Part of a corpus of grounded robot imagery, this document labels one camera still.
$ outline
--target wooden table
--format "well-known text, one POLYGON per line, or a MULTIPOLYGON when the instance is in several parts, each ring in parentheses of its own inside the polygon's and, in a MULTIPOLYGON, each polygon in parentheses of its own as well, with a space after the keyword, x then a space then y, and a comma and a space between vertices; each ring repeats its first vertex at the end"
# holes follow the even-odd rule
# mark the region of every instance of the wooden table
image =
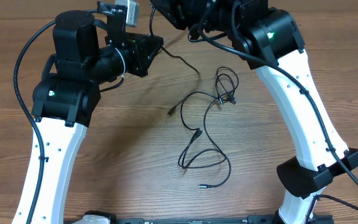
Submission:
MULTIPOLYGON (((305 39, 313 78, 337 131, 350 147, 358 148, 358 12, 294 12, 305 39)), ((16 212, 30 157, 32 130, 16 100, 12 72, 30 36, 49 20, 0 21, 0 223, 16 212)), ((148 18, 135 31, 148 33, 148 18)), ((154 32, 167 49, 183 56, 201 71, 201 81, 179 60, 160 53, 149 75, 128 75, 122 87, 102 94, 87 137, 76 158, 68 190, 65 217, 80 218, 87 210, 113 212, 118 217, 201 218, 243 217, 273 213, 283 201, 284 187, 276 166, 295 155, 288 129, 266 87, 238 57, 208 44, 191 44, 186 33, 162 17, 154 32), (240 75, 238 104, 214 107, 208 116, 212 137, 232 161, 232 175, 222 187, 197 189, 197 184, 220 183, 227 164, 183 171, 177 166, 192 133, 168 110, 189 92, 213 92, 215 70, 225 65, 240 75)), ((19 88, 28 107, 41 71, 54 53, 52 30, 39 37, 24 57, 19 88)), ((194 97, 185 118, 201 127, 209 99, 194 97)), ((191 155, 211 147, 205 135, 191 155)), ((218 160, 215 154, 202 162, 218 160)), ((358 168, 354 171, 358 177, 358 168)), ((325 193, 358 205, 358 188, 342 175, 325 193)), ((358 223, 358 212, 323 200, 318 214, 333 214, 337 223, 358 223)))

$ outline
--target wood grain tabletop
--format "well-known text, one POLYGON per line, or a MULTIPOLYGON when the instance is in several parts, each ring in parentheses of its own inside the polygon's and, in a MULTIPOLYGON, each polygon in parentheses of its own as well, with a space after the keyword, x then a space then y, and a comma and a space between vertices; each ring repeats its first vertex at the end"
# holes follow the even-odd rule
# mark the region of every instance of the wood grain tabletop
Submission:
MULTIPOLYGON (((338 133, 358 148, 358 11, 294 12, 310 58, 319 94, 338 133)), ((148 17, 138 28, 148 33, 148 17)), ((27 40, 48 19, 0 20, 0 223, 10 223, 22 193, 30 158, 32 129, 17 102, 12 85, 16 58, 27 40)), ((119 218, 211 218, 272 214, 285 189, 276 166, 295 156, 293 142, 270 93, 240 58, 206 43, 192 44, 186 32, 156 17, 154 33, 165 39, 201 72, 201 79, 165 53, 156 56, 149 75, 127 75, 124 84, 102 94, 86 138, 78 152, 68 189, 65 218, 80 218, 87 210, 116 213, 119 218), (232 162, 232 174, 216 189, 227 164, 184 171, 177 159, 191 138, 177 111, 169 109, 194 90, 213 93, 215 70, 234 69, 240 77, 237 105, 211 109, 210 135, 232 162)), ((104 33, 99 33, 102 40, 104 33)), ((30 47, 19 70, 19 88, 29 108, 41 71, 54 53, 52 30, 30 47)), ((185 106, 185 119, 201 127, 209 99, 196 96, 185 106)), ((205 135, 189 156, 212 147, 205 135)), ((204 164, 221 159, 205 155, 204 164)), ((358 168, 354 171, 358 177, 358 168)), ((346 175, 336 177, 326 194, 358 205, 358 188, 346 175)), ((358 212, 328 200, 318 202, 317 214, 333 214, 336 223, 358 223, 358 212)))

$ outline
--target metal part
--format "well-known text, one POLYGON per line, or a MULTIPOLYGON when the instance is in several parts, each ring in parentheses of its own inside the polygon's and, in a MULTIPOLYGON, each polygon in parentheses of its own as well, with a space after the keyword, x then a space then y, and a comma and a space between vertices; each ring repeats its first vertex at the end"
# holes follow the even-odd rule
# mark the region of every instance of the metal part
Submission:
POLYGON ((116 0, 116 5, 127 7, 127 26, 135 27, 139 19, 139 3, 134 0, 116 0))

